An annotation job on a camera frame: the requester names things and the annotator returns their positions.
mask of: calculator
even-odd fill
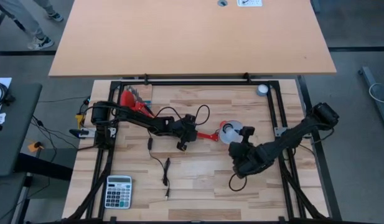
[[[129,209],[131,206],[132,178],[126,175],[107,177],[105,208]]]

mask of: white cable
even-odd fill
[[[370,94],[370,96],[371,96],[375,101],[378,101],[378,102],[380,102],[380,103],[384,103],[383,100],[379,100],[378,98],[376,98],[375,96],[373,96],[372,88],[373,88],[374,86],[377,86],[377,85],[382,85],[382,84],[381,84],[381,83],[374,83],[374,84],[372,84],[372,85],[370,86],[370,88],[368,89],[368,94]]]

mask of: concrete floor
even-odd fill
[[[73,1],[51,1],[67,18]],[[43,10],[32,1],[23,2],[44,31],[59,42],[65,22],[47,21]],[[317,19],[329,47],[384,45],[384,0],[321,1],[321,8]],[[25,50],[28,41],[30,37],[5,18],[0,27],[0,50]],[[384,52],[332,53],[332,58],[338,71],[336,76],[306,77],[306,81],[312,102],[328,102],[340,115],[335,134],[323,145],[341,214],[344,220],[384,223],[384,125],[367,93],[367,85],[357,74],[366,65],[384,83]],[[40,100],[90,94],[92,79],[47,78],[52,60],[53,56],[0,57],[0,77],[43,84]],[[66,133],[76,128],[74,114],[81,102],[39,103],[35,115],[46,127]],[[35,127],[30,127],[27,138],[49,145]],[[58,139],[55,144],[68,147]],[[66,188],[56,191],[65,192]],[[26,220],[58,220],[64,201],[63,196],[32,200]]]

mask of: calculator display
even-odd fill
[[[131,179],[129,178],[109,178],[109,182],[117,182],[117,183],[130,183]]]

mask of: wooden tabletop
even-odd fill
[[[76,0],[51,77],[334,74],[310,0]]]
[[[280,80],[284,108],[290,126],[303,118],[301,102],[294,80]],[[95,81],[91,103],[107,100],[110,81]],[[235,119],[244,125],[254,126],[255,134],[250,141],[255,145],[273,141],[273,129],[266,97],[256,95],[256,86],[142,86],[142,97],[152,96],[152,110],[164,106],[174,107],[181,116],[194,114],[201,104],[209,105],[210,119],[198,126],[198,131],[213,133],[223,120]],[[161,116],[174,116],[164,110]],[[207,112],[201,110],[198,122]],[[89,122],[90,112],[86,118]],[[207,139],[188,143],[185,152],[176,149],[178,139],[153,136],[152,155],[164,162],[171,158],[168,178],[171,195],[164,196],[162,168],[149,157],[148,133],[144,128],[130,123],[119,124],[112,175],[130,175],[133,178],[133,198],[129,210],[105,210],[105,220],[117,216],[117,220],[277,220],[287,216],[281,176],[277,161],[266,171],[248,176],[246,188],[232,192],[228,181],[233,174],[228,145]],[[91,146],[92,139],[82,140],[80,147]],[[311,148],[308,141],[304,146]],[[63,217],[68,217],[80,205],[91,187],[95,166],[96,149],[77,154],[74,172],[68,190]],[[306,149],[296,150],[296,164],[303,191],[324,215],[327,209],[321,188],[314,156]],[[235,178],[233,188],[239,188],[244,180]],[[297,211],[294,192],[294,211]],[[101,193],[97,193],[95,211],[97,216]]]

